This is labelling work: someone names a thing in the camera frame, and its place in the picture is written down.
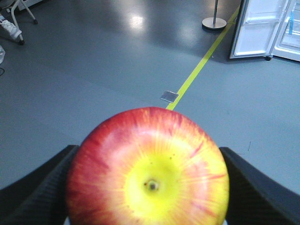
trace white refrigerator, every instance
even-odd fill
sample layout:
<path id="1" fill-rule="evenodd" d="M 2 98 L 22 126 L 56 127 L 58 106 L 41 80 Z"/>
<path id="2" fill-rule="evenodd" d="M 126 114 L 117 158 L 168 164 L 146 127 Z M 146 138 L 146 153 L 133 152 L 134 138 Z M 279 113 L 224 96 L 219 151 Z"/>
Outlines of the white refrigerator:
<path id="1" fill-rule="evenodd" d="M 230 58 L 300 61 L 300 0 L 242 0 Z"/>

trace cable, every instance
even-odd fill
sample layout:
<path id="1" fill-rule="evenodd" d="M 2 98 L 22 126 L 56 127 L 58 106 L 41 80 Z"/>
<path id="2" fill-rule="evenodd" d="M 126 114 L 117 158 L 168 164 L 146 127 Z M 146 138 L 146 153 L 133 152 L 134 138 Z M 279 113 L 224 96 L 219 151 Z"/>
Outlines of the cable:
<path id="1" fill-rule="evenodd" d="M 5 70 L 4 70 L 3 68 L 0 68 L 0 76 L 1 76 L 2 74 L 4 74 L 4 72 L 5 72 Z"/>

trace apple bottom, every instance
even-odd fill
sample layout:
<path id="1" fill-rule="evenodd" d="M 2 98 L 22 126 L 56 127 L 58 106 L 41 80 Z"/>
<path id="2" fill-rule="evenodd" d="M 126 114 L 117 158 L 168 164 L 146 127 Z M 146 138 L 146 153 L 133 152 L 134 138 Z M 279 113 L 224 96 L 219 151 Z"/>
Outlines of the apple bottom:
<path id="1" fill-rule="evenodd" d="M 82 143 L 66 201 L 73 225 L 221 225 L 224 159 L 185 116 L 160 108 L 122 112 Z"/>

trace shoe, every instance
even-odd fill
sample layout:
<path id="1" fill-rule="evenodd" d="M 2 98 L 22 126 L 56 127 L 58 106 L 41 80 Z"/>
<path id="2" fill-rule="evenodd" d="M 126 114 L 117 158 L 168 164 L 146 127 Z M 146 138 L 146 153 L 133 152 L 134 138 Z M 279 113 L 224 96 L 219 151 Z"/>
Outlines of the shoe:
<path id="1" fill-rule="evenodd" d="M 0 25 L 8 31 L 9 35 L 16 40 L 18 36 L 22 33 L 22 31 L 17 28 L 12 22 L 8 20 L 0 21 Z"/>

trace yellow tape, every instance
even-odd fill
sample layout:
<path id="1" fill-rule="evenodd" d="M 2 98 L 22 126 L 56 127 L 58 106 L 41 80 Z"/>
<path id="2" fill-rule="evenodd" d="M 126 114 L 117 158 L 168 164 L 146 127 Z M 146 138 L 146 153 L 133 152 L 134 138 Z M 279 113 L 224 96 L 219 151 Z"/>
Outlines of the yellow tape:
<path id="1" fill-rule="evenodd" d="M 239 8 L 240 7 L 238 7 L 235 10 L 235 12 L 233 13 L 233 15 L 228 20 L 226 27 L 221 32 L 221 34 L 219 35 L 219 37 L 217 37 L 217 39 L 215 40 L 215 42 L 212 44 L 212 46 L 206 52 L 206 54 L 201 59 L 201 61 L 198 63 L 198 65 L 196 66 L 196 68 L 192 71 L 192 73 L 190 74 L 190 76 L 188 76 L 188 78 L 186 79 L 186 81 L 180 87 L 180 89 L 177 92 L 179 94 L 178 97 L 176 98 L 176 100 L 173 103 L 170 103 L 167 106 L 167 109 L 173 110 L 175 108 L 175 106 L 178 104 L 178 102 L 181 100 L 181 98 L 184 95 L 184 93 L 187 91 L 187 89 L 192 84 L 192 82 L 194 81 L 194 79 L 198 76 L 198 74 L 200 73 L 200 71 L 202 70 L 202 68 L 204 67 L 204 65 L 207 63 L 207 61 L 210 59 L 211 55 L 214 53 L 214 51 L 216 50 L 216 48 L 218 47 L 218 45 L 221 43 L 221 41 L 225 37 L 226 33 L 229 31 L 229 29 L 231 28 L 231 26 L 234 24 L 234 20 L 235 20 L 235 18 L 237 17 L 237 15 L 239 13 Z"/>

